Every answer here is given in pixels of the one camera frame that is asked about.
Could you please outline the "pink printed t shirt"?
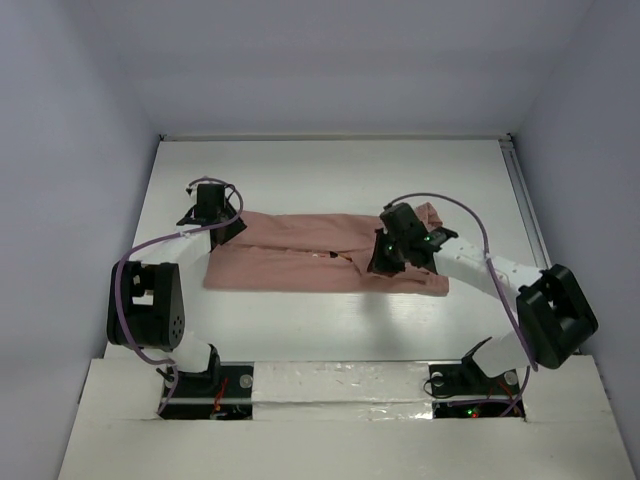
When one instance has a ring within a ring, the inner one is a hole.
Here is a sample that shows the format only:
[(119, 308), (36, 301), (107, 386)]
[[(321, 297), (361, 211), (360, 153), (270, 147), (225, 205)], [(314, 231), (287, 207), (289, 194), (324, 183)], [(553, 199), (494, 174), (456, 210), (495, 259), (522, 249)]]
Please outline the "pink printed t shirt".
[(372, 273), (376, 216), (245, 211), (246, 228), (209, 256), (203, 287), (220, 291), (390, 293), (445, 296), (449, 279), (408, 265)]

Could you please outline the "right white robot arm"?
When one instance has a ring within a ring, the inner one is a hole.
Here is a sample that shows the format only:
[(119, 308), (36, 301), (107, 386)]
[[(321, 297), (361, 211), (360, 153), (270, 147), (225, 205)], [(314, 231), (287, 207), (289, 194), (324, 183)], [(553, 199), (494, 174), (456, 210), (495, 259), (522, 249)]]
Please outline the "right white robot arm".
[(407, 266), (450, 277), (499, 300), (510, 333), (488, 338), (461, 360), (460, 379), (482, 392), (503, 373), (530, 366), (559, 368), (599, 328), (574, 273), (555, 264), (548, 269), (493, 256), (445, 228), (428, 229), (415, 210), (395, 201), (384, 207), (369, 270), (397, 276)]

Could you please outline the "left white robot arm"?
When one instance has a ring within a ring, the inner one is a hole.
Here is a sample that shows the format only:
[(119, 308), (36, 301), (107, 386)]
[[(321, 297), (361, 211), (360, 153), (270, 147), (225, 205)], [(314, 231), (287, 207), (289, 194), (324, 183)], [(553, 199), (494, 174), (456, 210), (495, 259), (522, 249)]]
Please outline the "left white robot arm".
[(150, 365), (187, 373), (189, 386), (209, 395), (220, 386), (221, 370), (211, 364), (213, 347), (186, 327), (181, 275), (246, 229), (244, 202), (234, 185), (208, 177), (186, 192), (193, 205), (174, 231), (132, 248), (114, 265), (106, 334)]

